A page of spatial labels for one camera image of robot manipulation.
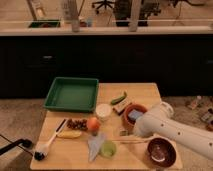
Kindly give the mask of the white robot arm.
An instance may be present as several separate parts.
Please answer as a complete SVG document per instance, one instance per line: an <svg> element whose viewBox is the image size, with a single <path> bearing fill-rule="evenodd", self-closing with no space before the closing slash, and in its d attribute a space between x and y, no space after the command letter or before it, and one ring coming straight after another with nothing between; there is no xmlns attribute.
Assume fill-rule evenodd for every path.
<svg viewBox="0 0 213 171"><path fill-rule="evenodd" d="M128 114L133 110L142 112L134 124L128 121ZM130 104L122 115L123 126L137 137L147 138L156 133L213 160L213 133L174 121L173 115L172 106L163 101L149 110L139 104Z"/></svg>

